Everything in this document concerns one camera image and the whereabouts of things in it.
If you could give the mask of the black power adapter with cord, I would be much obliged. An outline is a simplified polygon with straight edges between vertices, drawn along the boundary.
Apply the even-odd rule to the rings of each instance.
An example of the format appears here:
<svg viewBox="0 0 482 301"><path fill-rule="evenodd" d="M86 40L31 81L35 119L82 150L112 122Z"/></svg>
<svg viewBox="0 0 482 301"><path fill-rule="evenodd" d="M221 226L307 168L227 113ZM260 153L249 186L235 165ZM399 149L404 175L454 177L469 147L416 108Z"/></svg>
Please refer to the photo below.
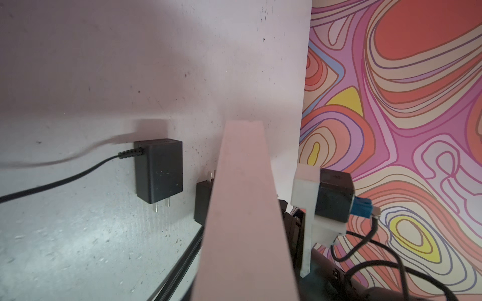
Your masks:
<svg viewBox="0 0 482 301"><path fill-rule="evenodd" d="M208 173L207 180L196 185L194 220L202 227L205 226L207 219L214 178L215 171L211 171Z"/></svg>

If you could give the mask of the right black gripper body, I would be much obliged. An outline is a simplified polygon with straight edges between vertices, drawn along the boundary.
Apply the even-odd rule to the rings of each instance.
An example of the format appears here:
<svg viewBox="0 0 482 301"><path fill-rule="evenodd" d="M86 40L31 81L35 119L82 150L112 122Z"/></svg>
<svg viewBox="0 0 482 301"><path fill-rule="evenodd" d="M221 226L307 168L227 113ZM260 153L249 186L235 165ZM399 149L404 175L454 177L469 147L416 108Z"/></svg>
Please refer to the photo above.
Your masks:
<svg viewBox="0 0 482 301"><path fill-rule="evenodd" d="M339 294L331 284L331 281L335 279L333 276L335 266L317 250L312 249L309 252L311 255L310 273L306 277L301 277L305 213L299 209L290 213L285 200L281 199L279 204L300 299L338 300Z"/></svg>

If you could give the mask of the white square router box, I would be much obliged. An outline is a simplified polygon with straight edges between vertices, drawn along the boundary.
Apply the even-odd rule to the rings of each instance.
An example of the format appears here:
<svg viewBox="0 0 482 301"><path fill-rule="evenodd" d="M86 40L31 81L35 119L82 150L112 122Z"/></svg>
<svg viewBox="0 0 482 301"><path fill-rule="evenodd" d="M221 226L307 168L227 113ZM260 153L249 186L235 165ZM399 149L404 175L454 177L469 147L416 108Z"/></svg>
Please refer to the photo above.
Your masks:
<svg viewBox="0 0 482 301"><path fill-rule="evenodd" d="M192 300L298 300L263 123L226 124Z"/></svg>

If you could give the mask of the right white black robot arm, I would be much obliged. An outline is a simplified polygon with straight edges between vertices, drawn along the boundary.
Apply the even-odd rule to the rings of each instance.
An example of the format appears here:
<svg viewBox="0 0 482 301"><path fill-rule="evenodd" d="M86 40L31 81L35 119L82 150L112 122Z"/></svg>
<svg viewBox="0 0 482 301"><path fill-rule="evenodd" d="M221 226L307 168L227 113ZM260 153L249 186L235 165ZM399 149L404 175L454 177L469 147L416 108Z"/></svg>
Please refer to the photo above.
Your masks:
<svg viewBox="0 0 482 301"><path fill-rule="evenodd" d="M367 288L354 279L357 272L369 267L388 267L399 272L401 278L408 279L408 275L420 278L442 291L445 300L457 300L455 294L443 283L422 272L402 265L402 260L391 248L376 240L369 240L373 244L391 254L395 262L388 260L369 260L362 262L345 272L337 267L315 249L311 251L311 272L306 277L300 276L303 259L303 232L305 230L305 212L295 209L287 211L287 201L279 201L284 227L287 235L288 247L291 252L297 288L301 300L425 300L424 297L405 295L402 292L381 287Z"/></svg>

